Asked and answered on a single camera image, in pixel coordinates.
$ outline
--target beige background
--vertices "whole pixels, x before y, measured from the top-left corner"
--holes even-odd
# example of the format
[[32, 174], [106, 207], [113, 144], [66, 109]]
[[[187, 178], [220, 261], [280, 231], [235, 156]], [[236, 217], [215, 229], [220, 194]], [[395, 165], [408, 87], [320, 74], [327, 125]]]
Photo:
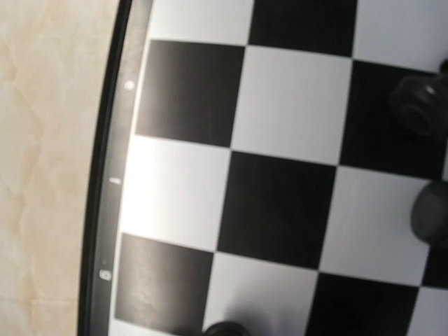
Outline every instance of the beige background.
[[0, 330], [75, 335], [90, 156], [118, 0], [0, 10]]

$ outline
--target chess piece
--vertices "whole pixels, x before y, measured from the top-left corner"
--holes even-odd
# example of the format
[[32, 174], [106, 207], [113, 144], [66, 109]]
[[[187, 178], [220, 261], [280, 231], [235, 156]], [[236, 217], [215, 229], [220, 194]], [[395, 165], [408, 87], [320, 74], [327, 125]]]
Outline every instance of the chess piece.
[[448, 59], [434, 77], [409, 76], [392, 92], [392, 114], [406, 130], [439, 141], [448, 138]]
[[421, 190], [412, 208], [414, 234], [434, 246], [448, 248], [448, 183], [434, 181]]
[[251, 336], [251, 334], [241, 324], [225, 321], [210, 326], [203, 336]]

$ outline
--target white marking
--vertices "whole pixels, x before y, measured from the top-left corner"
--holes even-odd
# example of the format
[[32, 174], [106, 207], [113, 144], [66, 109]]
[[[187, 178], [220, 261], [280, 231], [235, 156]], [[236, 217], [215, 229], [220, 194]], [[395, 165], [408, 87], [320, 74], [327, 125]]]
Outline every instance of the white marking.
[[103, 280], [110, 281], [112, 280], [112, 273], [106, 269], [101, 269], [99, 271], [99, 277]]
[[110, 177], [109, 182], [117, 184], [119, 186], [121, 186], [121, 183], [122, 183], [121, 178], [118, 178], [118, 177]]
[[135, 83], [132, 80], [126, 80], [125, 82], [125, 89], [129, 91], [133, 91], [135, 88]]
[[425, 89], [430, 95], [435, 95], [435, 91], [431, 86], [426, 86]]

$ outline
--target chessboard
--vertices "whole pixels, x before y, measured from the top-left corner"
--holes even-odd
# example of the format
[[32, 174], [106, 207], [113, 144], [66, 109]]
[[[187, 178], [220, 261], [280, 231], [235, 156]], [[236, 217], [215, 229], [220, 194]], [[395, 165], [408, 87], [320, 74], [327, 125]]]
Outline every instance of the chessboard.
[[388, 97], [438, 71], [447, 15], [441, 0], [155, 0], [126, 87], [109, 334], [446, 335], [448, 251], [410, 211], [448, 177], [447, 147], [400, 129]]

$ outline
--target black square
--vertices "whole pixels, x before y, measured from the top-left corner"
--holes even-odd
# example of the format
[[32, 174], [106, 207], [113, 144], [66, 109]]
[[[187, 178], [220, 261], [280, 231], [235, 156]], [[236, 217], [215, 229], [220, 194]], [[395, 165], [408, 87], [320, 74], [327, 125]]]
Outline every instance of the black square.
[[175, 335], [199, 335], [213, 254], [124, 234], [115, 317]]
[[418, 288], [319, 274], [308, 336], [406, 336]]
[[429, 250], [423, 285], [448, 289], [448, 248], [433, 247]]
[[229, 146], [244, 48], [151, 41], [136, 132]]
[[234, 152], [218, 250], [317, 268], [335, 167]]
[[351, 56], [356, 0], [257, 0], [250, 44]]
[[390, 93], [409, 75], [430, 74], [354, 62], [341, 164], [440, 179], [446, 145], [412, 136], [399, 127], [389, 110]]

